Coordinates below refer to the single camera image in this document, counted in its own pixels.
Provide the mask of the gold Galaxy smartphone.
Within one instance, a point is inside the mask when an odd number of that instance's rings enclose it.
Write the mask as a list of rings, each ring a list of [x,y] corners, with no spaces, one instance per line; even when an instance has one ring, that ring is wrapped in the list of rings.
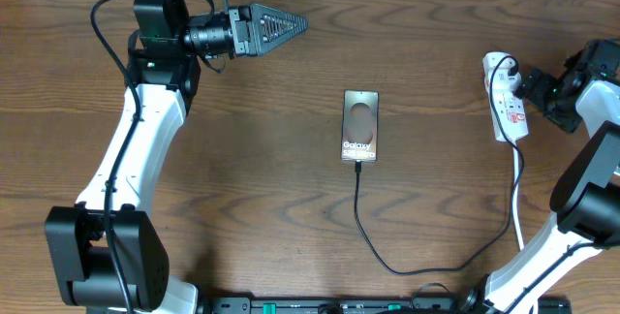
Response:
[[[344,91],[340,149],[343,161],[377,161],[378,123],[378,91]]]

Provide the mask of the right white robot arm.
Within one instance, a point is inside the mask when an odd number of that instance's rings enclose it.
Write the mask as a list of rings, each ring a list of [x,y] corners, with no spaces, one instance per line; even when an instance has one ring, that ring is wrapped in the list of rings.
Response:
[[[526,77],[506,52],[482,60],[497,141],[528,133],[523,104],[566,133],[584,125],[589,141],[557,181],[543,227],[505,266],[473,290],[466,313],[528,313],[540,297],[582,262],[619,245],[619,42],[592,40],[568,58],[556,78],[539,69]]]

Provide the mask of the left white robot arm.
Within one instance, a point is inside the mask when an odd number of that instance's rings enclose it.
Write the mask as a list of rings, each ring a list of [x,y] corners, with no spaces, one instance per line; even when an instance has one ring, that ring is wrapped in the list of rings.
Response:
[[[303,16],[258,3],[210,7],[134,0],[138,29],[119,68],[126,91],[104,159],[71,206],[53,207],[46,242],[59,293],[90,313],[206,313],[197,286],[170,273],[151,219],[171,142],[215,59],[263,56],[308,27]]]

